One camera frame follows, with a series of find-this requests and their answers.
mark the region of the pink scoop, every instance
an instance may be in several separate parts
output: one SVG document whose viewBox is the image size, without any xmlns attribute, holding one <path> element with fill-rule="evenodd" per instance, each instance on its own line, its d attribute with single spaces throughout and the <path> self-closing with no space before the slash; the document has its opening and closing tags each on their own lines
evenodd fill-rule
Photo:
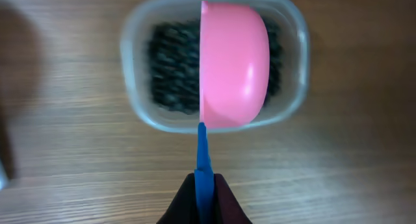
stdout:
<svg viewBox="0 0 416 224">
<path fill-rule="evenodd" d="M 200 121 L 208 129 L 251 122 L 265 100 L 267 30 L 248 6 L 202 1 Z"/>
</svg>

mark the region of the plastic scoop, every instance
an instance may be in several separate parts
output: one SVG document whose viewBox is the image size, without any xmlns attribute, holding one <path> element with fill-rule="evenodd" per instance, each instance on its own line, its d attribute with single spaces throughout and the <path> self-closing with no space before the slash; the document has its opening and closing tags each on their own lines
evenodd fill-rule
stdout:
<svg viewBox="0 0 416 224">
<path fill-rule="evenodd" d="M 267 30 L 256 11 L 202 1 L 200 121 L 208 129 L 251 122 L 265 100 L 269 60 Z"/>
</svg>

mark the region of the wooden table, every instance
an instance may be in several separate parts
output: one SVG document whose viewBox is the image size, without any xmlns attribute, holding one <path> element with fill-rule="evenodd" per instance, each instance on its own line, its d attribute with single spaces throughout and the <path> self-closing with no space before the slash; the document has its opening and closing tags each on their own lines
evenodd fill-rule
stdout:
<svg viewBox="0 0 416 224">
<path fill-rule="evenodd" d="M 131 110 L 118 51 L 145 0 L 2 0 L 0 223 L 155 223 L 196 136 Z M 416 223 L 416 0 L 292 0 L 311 87 L 287 121 L 211 135 L 254 223 Z"/>
</svg>

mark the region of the pile of dark pellets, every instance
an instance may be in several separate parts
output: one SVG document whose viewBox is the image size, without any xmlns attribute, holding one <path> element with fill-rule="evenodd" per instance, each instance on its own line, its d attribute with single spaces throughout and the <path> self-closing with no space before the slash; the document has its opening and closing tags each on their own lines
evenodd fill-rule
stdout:
<svg viewBox="0 0 416 224">
<path fill-rule="evenodd" d="M 270 75 L 266 106 L 280 91 L 282 48 L 280 28 L 264 19 L 270 45 Z M 156 25 L 149 42 L 148 63 L 153 102 L 169 111 L 195 114 L 200 110 L 200 21 Z"/>
</svg>

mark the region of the blue scoop handle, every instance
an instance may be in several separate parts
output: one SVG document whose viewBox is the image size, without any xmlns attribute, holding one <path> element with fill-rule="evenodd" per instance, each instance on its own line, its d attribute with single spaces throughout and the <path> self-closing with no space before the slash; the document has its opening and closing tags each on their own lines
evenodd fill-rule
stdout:
<svg viewBox="0 0 416 224">
<path fill-rule="evenodd" d="M 200 223 L 211 223 L 214 200 L 214 171 L 209 156 L 207 127 L 204 123 L 198 125 L 198 152 L 195 169 L 196 206 Z"/>
</svg>

